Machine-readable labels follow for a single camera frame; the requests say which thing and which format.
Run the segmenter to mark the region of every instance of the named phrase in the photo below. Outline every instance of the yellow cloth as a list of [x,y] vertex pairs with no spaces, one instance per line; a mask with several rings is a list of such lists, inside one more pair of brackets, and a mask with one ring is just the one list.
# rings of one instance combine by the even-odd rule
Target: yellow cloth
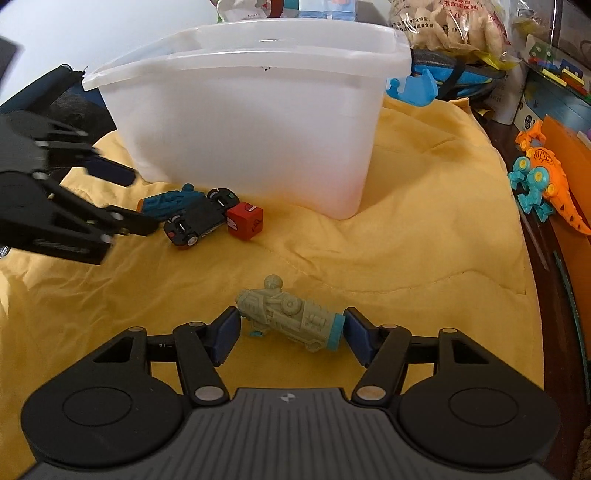
[[[19,414],[43,382],[132,325],[155,335],[209,322],[240,289],[262,288],[271,273],[286,291],[335,312],[356,306],[377,325],[426,336],[456,327],[542,385],[537,296],[499,154],[457,106],[384,106],[361,208],[351,219],[246,199],[265,213],[263,232],[250,242],[219,228],[181,251],[157,232],[118,237],[100,266],[21,251],[0,260],[0,478],[15,478],[33,461]],[[131,164],[117,133],[97,146]],[[171,189],[142,180],[126,189],[78,168],[63,184],[97,205],[131,209]],[[247,334],[244,321],[219,368],[232,392],[342,386],[349,394],[363,372],[344,341],[337,352],[308,353],[279,333]],[[407,385],[428,370],[411,368]],[[154,372],[178,389],[173,365]]]

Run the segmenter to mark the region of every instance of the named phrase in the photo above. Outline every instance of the translucent storage container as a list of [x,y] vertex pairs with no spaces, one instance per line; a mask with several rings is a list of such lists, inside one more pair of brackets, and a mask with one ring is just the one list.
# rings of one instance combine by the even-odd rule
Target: translucent storage container
[[336,219],[357,212],[404,33],[312,19],[182,31],[88,75],[148,181],[228,187]]

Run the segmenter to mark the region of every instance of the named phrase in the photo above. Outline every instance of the red block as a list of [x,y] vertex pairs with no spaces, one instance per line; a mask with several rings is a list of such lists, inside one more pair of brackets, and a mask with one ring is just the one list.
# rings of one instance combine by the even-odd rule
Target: red block
[[262,208],[240,202],[226,212],[228,232],[241,240],[250,240],[262,231]]

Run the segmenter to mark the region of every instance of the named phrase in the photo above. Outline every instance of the orange and teal toy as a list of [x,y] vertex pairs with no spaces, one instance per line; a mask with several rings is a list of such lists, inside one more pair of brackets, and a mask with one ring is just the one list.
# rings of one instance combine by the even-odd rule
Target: orange and teal toy
[[517,184],[521,183],[527,192],[527,195],[520,193],[517,196],[525,213],[530,213],[534,209],[540,221],[545,222],[548,216],[556,211],[576,231],[591,235],[591,229],[577,212],[570,197],[566,173],[558,158],[547,148],[532,146],[533,140],[542,145],[546,141],[541,129],[540,120],[528,131],[517,135],[515,143],[525,152],[525,156],[515,160],[513,171],[508,174],[511,188],[515,190]]

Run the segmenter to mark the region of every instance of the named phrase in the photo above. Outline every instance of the clear plastic container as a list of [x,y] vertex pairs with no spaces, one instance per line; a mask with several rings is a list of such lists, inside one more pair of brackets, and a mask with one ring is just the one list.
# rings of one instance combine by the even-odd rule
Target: clear plastic container
[[354,22],[253,20],[185,30],[88,75],[148,181],[228,187],[336,219],[357,212],[404,34]]

